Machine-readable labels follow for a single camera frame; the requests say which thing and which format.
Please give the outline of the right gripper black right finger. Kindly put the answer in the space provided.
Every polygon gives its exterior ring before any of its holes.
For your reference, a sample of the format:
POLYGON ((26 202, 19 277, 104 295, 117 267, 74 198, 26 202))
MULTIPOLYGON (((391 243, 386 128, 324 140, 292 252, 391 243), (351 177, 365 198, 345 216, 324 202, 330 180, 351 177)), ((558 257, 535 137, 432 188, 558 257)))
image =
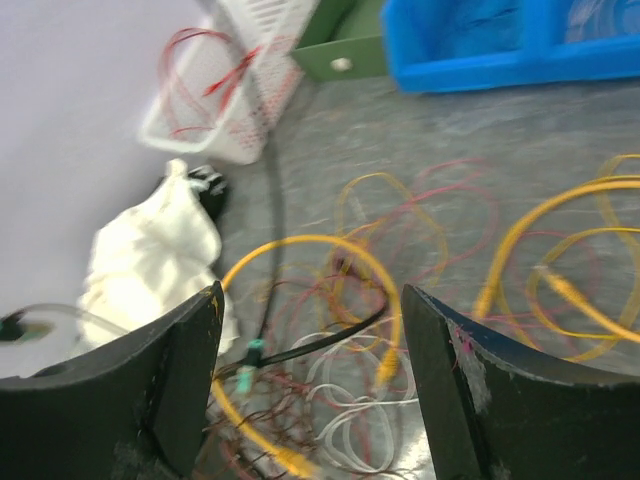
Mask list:
POLYGON ((635 479, 639 380, 502 335, 417 287, 409 358, 440 479, 635 479))

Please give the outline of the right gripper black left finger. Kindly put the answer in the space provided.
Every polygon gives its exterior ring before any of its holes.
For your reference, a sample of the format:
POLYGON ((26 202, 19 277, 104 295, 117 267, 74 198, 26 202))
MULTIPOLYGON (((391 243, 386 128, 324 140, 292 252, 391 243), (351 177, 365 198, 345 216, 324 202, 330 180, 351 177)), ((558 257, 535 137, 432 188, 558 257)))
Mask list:
POLYGON ((186 479, 203 440, 224 295, 1 382, 4 479, 186 479))

